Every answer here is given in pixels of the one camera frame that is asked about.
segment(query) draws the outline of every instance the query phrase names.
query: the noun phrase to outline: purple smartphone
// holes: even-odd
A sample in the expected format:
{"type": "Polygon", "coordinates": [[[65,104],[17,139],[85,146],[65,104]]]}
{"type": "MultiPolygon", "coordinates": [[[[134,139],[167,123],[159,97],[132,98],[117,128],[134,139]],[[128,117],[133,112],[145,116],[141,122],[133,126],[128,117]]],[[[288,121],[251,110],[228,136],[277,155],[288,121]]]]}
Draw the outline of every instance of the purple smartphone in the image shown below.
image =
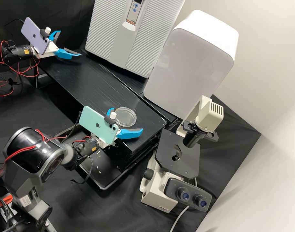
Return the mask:
{"type": "Polygon", "coordinates": [[[21,32],[36,49],[36,51],[43,55],[50,43],[50,40],[48,38],[43,39],[40,34],[40,28],[38,28],[31,18],[27,17],[25,19],[21,32]]]}

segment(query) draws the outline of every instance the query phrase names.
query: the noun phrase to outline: mint green smartphone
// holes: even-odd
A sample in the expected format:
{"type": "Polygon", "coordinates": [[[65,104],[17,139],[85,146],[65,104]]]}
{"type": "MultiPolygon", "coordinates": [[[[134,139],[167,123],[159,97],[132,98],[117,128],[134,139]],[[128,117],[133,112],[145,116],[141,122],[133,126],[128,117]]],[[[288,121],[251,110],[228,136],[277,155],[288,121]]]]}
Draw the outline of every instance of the mint green smartphone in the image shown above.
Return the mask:
{"type": "Polygon", "coordinates": [[[118,125],[108,124],[104,116],[88,106],[84,106],[79,123],[107,144],[114,142],[119,129],[118,125]]]}

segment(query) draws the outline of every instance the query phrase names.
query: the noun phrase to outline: control panel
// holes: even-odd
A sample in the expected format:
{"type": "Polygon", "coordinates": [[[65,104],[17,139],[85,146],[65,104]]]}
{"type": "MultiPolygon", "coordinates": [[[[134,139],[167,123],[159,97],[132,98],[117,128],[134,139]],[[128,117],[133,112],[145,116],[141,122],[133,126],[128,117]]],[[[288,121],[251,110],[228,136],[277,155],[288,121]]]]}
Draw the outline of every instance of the control panel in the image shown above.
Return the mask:
{"type": "Polygon", "coordinates": [[[139,16],[139,12],[141,10],[142,2],[143,0],[132,0],[126,22],[135,25],[139,16]]]}

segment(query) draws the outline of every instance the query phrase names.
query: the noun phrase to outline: petri dish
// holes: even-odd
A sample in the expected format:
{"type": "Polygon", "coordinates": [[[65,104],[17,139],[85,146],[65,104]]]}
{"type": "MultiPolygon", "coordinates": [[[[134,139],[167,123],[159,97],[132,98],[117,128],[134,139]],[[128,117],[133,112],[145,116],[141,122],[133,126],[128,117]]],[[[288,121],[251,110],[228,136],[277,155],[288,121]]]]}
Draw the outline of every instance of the petri dish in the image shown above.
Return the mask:
{"type": "Polygon", "coordinates": [[[122,127],[130,127],[137,121],[137,115],[132,109],[120,107],[115,110],[116,123],[122,127]]]}

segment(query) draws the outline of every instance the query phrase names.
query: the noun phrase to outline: white wall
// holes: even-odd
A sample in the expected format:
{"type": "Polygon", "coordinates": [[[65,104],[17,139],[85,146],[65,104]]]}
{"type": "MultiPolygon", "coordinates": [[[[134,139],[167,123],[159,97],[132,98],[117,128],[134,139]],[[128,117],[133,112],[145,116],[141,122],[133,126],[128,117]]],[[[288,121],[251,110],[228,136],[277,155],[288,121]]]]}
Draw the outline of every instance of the white wall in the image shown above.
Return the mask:
{"type": "Polygon", "coordinates": [[[295,106],[261,136],[197,232],[295,232],[295,106]]]}
{"type": "Polygon", "coordinates": [[[235,65],[215,95],[264,133],[295,104],[295,0],[186,0],[176,23],[195,9],[239,32],[235,65]]]}
{"type": "Polygon", "coordinates": [[[215,95],[263,135],[197,232],[295,231],[295,0],[186,0],[240,34],[215,95]]]}

